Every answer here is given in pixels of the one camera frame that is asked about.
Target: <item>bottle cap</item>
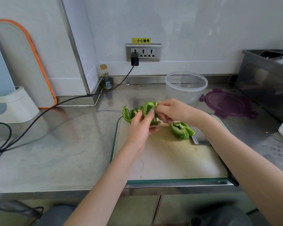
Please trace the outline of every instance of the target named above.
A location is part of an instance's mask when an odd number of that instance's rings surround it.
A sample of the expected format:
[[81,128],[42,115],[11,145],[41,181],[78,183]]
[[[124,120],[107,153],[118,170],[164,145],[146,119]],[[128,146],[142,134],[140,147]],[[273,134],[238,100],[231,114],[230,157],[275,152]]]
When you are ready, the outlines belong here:
[[107,70],[107,65],[106,64],[101,64],[100,68],[101,68],[101,70]]

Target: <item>orange edge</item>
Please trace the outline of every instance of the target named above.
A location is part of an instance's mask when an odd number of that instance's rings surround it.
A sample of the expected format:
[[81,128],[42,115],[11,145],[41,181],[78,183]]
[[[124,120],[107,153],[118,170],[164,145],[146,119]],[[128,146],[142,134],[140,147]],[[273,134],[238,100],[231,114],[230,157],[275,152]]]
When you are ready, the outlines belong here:
[[[33,51],[33,54],[34,54],[34,56],[35,56],[35,58],[36,58],[36,60],[38,62],[38,65],[39,65],[40,70],[41,70],[41,72],[42,72],[42,74],[44,76],[44,79],[45,79],[45,81],[46,81],[46,83],[48,85],[48,88],[49,88],[49,90],[50,90],[50,92],[51,92],[51,94],[53,96],[53,99],[55,101],[53,106],[55,106],[57,104],[57,97],[55,96],[55,93],[53,92],[53,88],[51,87],[51,84],[50,84],[49,79],[48,79],[48,77],[46,75],[45,69],[44,69],[44,67],[42,65],[41,59],[40,59],[40,57],[39,57],[39,55],[38,55],[38,53],[36,51],[36,47],[34,46],[33,41],[31,39],[30,35],[28,34],[27,30],[22,25],[20,25],[18,22],[14,21],[14,20],[0,19],[0,22],[9,22],[11,24],[14,24],[15,26],[17,26],[24,33],[24,35],[25,35],[25,37],[26,37],[26,39],[27,39],[27,41],[28,41],[28,43],[30,45],[30,48]],[[39,107],[39,109],[44,109],[44,108],[51,108],[51,107]]]

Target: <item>forearm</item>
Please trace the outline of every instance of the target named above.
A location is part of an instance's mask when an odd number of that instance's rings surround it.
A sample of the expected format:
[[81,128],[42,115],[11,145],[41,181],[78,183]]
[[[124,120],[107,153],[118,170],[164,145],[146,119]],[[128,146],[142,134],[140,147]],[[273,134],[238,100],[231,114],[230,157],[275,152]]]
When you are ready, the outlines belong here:
[[105,174],[87,194],[64,226],[105,226],[127,183],[135,161],[128,145],[118,152]]
[[283,172],[212,116],[203,114],[198,128],[270,223],[283,225]]

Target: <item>white stand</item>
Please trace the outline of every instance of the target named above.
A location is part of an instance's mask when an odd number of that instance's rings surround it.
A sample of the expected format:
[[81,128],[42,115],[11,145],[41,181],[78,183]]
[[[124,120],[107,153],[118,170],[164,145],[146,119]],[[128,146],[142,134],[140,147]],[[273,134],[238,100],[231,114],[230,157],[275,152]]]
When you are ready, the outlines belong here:
[[0,122],[7,124],[29,121],[39,112],[38,107],[22,86],[16,86],[16,91],[0,97],[0,103],[7,105],[6,111],[0,114]]

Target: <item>kitchen counter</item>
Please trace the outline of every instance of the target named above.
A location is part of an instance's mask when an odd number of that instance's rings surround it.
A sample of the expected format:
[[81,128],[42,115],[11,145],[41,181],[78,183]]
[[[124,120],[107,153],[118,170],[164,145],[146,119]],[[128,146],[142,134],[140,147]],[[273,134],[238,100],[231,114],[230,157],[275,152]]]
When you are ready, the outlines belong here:
[[[228,83],[213,88],[238,92]],[[94,107],[57,107],[38,120],[11,151],[0,158],[0,199],[80,198],[94,186],[109,165],[117,120],[124,105],[135,108],[146,101],[166,99],[165,84],[121,85],[100,96]],[[194,107],[214,113],[204,102]],[[222,119],[236,137],[283,170],[280,122],[252,103],[256,119]],[[31,123],[11,125],[13,138]],[[0,126],[0,145],[8,130]],[[122,195],[241,192],[228,181],[127,185]]]

